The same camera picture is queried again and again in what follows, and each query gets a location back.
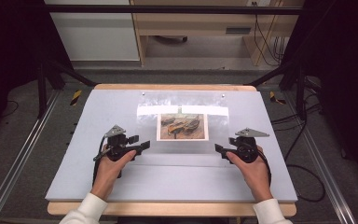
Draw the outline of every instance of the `black backdrop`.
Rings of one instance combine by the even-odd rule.
[[[315,7],[320,2],[306,3]],[[299,18],[284,60],[293,57],[314,19]],[[342,148],[358,162],[358,1],[337,0],[309,45],[302,54],[305,73],[321,80],[324,111]]]
[[[55,60],[73,69],[49,13],[21,9],[28,2],[45,4],[0,0],[0,118],[10,90],[35,80],[41,62]]]

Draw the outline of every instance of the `white long-sleeve shirt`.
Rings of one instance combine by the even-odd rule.
[[[98,224],[107,203],[97,196],[89,193],[81,205],[70,211],[60,224]],[[276,199],[265,200],[254,205],[254,210],[260,224],[290,224],[286,220]]]

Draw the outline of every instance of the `cabinet door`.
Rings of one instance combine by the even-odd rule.
[[[46,4],[128,5],[128,0],[45,0]],[[71,61],[139,61],[132,16],[51,13]]]

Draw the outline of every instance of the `photograph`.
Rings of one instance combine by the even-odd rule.
[[[204,114],[159,114],[157,127],[157,141],[209,140]]]

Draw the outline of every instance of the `hand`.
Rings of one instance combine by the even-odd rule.
[[[273,198],[269,189],[267,166],[260,157],[252,163],[246,163],[232,152],[227,152],[226,155],[240,169],[257,203]]]
[[[111,161],[106,156],[103,156],[90,193],[106,201],[113,190],[113,186],[121,169],[124,168],[127,162],[132,160],[135,154],[135,150],[130,151],[118,161]]]

